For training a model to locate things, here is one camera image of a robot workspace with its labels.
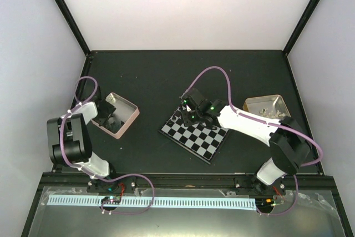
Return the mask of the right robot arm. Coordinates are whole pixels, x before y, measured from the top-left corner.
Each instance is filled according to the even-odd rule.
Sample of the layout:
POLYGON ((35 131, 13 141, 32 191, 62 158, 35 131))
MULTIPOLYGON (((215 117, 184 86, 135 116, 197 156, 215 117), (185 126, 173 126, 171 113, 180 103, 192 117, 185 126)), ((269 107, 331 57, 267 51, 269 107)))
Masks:
POLYGON ((195 88, 181 97, 181 106, 186 127, 203 124, 209 129, 221 127, 234 130, 269 147, 271 158, 251 178, 251 188, 257 194, 266 194, 282 176, 297 174, 311 151, 311 143, 294 133, 301 128, 291 117, 286 116, 282 120, 263 118, 229 105, 226 101, 212 102, 195 88))

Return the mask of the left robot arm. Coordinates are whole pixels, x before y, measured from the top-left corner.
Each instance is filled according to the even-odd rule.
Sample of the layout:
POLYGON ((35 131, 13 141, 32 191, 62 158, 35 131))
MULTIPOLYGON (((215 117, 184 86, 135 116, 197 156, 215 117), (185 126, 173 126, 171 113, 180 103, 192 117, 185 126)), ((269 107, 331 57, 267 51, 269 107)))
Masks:
POLYGON ((98 115, 94 102, 78 103, 61 117, 47 121, 49 158, 54 165, 86 173, 107 192, 115 191, 119 178, 112 165, 93 152, 87 124, 98 115))

